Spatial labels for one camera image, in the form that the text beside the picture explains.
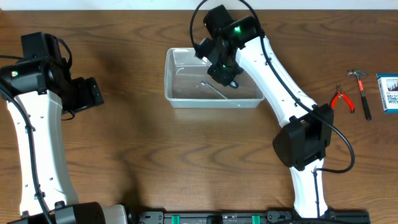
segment green led light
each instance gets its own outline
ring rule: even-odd
[[[235,32],[241,32],[241,27],[237,26],[237,27],[234,28],[234,30],[235,30]]]

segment green clip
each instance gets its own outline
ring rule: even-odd
[[[180,224],[180,216],[172,215],[172,224]]]
[[[253,215],[251,217],[251,220],[253,221],[253,224],[260,224],[260,216],[259,215]]]

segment white arm segment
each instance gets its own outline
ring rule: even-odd
[[[312,110],[316,103],[309,98],[292,80],[285,68],[280,64],[275,53],[271,49],[269,40],[264,38],[264,45],[271,63],[277,73],[292,90],[293,94],[300,98],[301,102]],[[281,127],[289,124],[289,118],[295,116],[300,118],[307,112],[298,105],[286,92],[280,84],[272,70],[266,65],[266,59],[262,53],[260,37],[245,43],[245,48],[238,49],[236,52],[236,61],[256,82],[269,104],[272,106]],[[290,168],[295,192],[294,209],[302,218],[316,218],[317,205],[315,203],[315,184],[312,171],[314,167],[321,168],[323,160],[316,160],[305,167],[304,171],[298,171],[296,168]],[[318,192],[320,201],[320,215],[323,215],[328,209],[323,198],[322,176],[318,173]]]
[[[315,195],[315,183],[312,171],[314,168],[321,168],[322,160],[315,160],[305,166],[303,171],[290,168],[294,187],[294,209],[302,218],[318,218],[317,197]],[[327,210],[325,199],[323,198],[322,172],[317,172],[319,213],[322,216]]]
[[[123,205],[103,207],[106,224],[127,224],[127,215]]]
[[[55,202],[64,201],[65,205],[78,203],[78,197],[70,180],[65,151],[63,150],[61,111],[62,102],[58,95],[47,90],[47,94],[38,95],[36,91],[15,97],[25,112],[30,116],[35,131],[34,148],[37,164],[37,175],[40,189],[44,192],[44,201],[49,210],[54,209]],[[30,153],[25,122],[17,108],[8,103],[15,124],[19,146],[19,157],[22,169],[22,201],[20,212],[28,211],[29,215],[42,213],[37,199],[30,168]]]
[[[312,110],[312,105],[316,105],[315,101],[309,98],[292,80],[272,51],[267,37],[264,38],[264,45],[266,46],[269,58],[271,58],[271,63],[277,70],[279,76],[289,89],[292,90],[294,95],[300,98],[301,102]],[[261,50],[260,37],[246,42],[245,46],[245,48],[237,50],[236,62],[251,76],[254,82],[256,82],[269,104],[271,104],[279,125],[283,127],[289,124],[289,118],[292,116],[299,118],[307,114],[303,108],[299,105],[295,105],[295,101],[286,92],[278,79],[276,79],[276,76],[269,66],[266,65],[266,59]]]

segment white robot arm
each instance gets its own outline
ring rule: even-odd
[[[271,63],[286,85],[308,108],[312,108],[313,105],[316,105],[316,103],[296,85],[282,64],[280,64],[278,58],[271,49],[268,38],[265,37],[263,41],[266,47],[266,52],[271,59]],[[279,125],[282,128],[286,124],[290,123],[291,117],[295,116],[296,118],[301,118],[307,114],[302,107],[295,104],[295,101],[286,92],[285,88],[280,84],[272,70],[267,65],[264,54],[262,53],[260,37],[256,37],[249,42],[246,42],[245,48],[238,49],[236,51],[236,62],[256,82],[257,86],[260,88],[274,110]],[[311,162],[305,166],[303,171],[298,171],[294,167],[290,168],[295,193],[294,209],[302,218],[317,217],[315,183],[312,172],[314,168],[321,168],[322,165],[323,159]],[[328,207],[323,199],[321,172],[318,175],[317,181],[320,215],[322,216],[327,211]]]
[[[13,223],[45,223],[44,215],[52,223],[127,224],[122,205],[79,204],[68,172],[61,115],[104,103],[95,79],[72,80],[72,55],[62,40],[41,32],[21,40],[24,59],[0,69],[0,93],[16,128],[22,170],[22,219]],[[58,42],[69,61],[61,58]]]

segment white wall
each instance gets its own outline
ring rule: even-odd
[[[201,0],[0,0],[2,10],[184,10]],[[398,0],[247,0],[254,9],[398,9]],[[224,4],[246,9],[237,0],[209,0],[201,9]]]

